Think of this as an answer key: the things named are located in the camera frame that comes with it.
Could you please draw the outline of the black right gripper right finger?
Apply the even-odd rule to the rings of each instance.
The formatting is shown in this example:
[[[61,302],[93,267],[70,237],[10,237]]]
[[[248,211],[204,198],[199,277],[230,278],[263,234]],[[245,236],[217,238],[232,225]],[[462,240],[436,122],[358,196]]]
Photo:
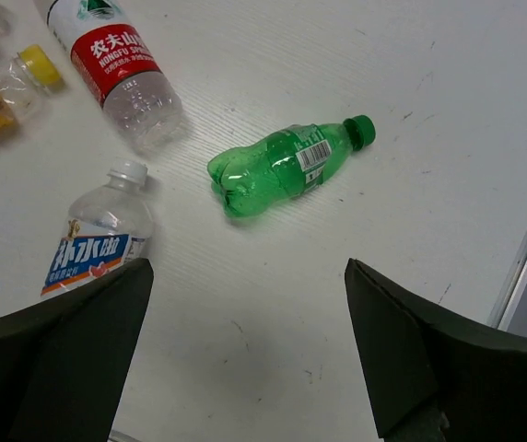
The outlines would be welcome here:
[[[384,441],[527,441],[527,338],[469,320],[359,260],[347,305]]]

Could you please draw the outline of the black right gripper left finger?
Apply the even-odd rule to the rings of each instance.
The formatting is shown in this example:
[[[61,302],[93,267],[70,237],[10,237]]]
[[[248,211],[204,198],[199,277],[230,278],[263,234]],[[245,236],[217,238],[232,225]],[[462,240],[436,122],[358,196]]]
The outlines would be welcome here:
[[[154,280],[147,259],[0,318],[0,441],[128,441],[112,424]]]

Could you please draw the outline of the green plastic bottle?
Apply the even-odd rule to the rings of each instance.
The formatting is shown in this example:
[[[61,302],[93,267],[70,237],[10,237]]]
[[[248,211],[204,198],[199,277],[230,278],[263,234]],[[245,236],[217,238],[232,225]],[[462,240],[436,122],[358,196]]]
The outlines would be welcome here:
[[[218,154],[208,162],[207,173],[227,216],[258,216],[323,185],[375,139],[374,123],[366,115],[341,123],[294,124]]]

